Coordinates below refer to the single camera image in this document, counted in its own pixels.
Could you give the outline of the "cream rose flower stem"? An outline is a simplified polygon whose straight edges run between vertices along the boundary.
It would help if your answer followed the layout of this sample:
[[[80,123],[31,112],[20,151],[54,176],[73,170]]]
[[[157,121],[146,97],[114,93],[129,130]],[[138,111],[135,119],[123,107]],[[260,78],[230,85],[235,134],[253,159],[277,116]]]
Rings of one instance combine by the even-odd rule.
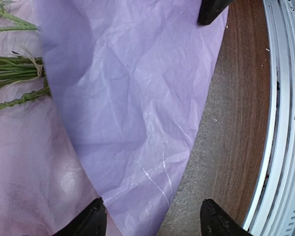
[[[14,99],[12,101],[6,101],[3,103],[0,103],[0,110],[5,108],[10,108],[15,105],[21,105],[29,101],[34,101],[42,96],[51,96],[51,91],[48,87],[44,87],[37,91],[24,93],[20,98]]]

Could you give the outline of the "purple pink wrapping paper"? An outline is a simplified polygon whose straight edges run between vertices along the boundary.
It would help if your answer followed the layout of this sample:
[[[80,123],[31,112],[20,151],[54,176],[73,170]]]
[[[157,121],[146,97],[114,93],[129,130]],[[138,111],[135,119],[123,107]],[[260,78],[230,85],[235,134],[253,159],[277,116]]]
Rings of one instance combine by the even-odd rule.
[[[0,236],[51,236],[102,197],[109,236],[154,236],[194,145],[227,23],[199,0],[18,0],[38,30],[0,56],[42,58],[51,96],[0,110]],[[43,78],[0,89],[0,103]]]

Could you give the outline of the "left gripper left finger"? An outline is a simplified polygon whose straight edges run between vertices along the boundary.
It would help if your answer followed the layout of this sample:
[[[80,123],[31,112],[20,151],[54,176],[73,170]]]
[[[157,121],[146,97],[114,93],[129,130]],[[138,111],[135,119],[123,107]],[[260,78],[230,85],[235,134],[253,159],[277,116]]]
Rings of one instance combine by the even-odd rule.
[[[54,236],[105,236],[107,213],[101,197],[94,199]]]

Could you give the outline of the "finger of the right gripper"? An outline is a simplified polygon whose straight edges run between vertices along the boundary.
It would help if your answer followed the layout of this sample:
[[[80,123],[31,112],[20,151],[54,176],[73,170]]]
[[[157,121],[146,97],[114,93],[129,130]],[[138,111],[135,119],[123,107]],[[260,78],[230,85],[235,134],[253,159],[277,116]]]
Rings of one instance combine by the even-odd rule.
[[[210,25],[233,0],[202,0],[197,24]]]

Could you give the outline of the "small yellow daisy bunch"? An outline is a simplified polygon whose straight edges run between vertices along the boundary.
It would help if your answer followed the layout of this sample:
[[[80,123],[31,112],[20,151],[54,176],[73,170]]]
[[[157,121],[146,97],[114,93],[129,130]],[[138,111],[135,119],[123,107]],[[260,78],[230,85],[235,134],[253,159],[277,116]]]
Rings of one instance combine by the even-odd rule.
[[[0,89],[12,83],[43,77],[42,58],[0,57]]]

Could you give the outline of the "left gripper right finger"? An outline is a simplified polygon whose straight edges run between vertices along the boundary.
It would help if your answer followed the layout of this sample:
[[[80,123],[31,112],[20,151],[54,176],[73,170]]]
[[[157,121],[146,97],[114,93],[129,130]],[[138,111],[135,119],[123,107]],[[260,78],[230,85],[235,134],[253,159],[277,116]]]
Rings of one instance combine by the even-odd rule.
[[[201,234],[203,236],[248,236],[213,199],[205,199],[200,210]]]

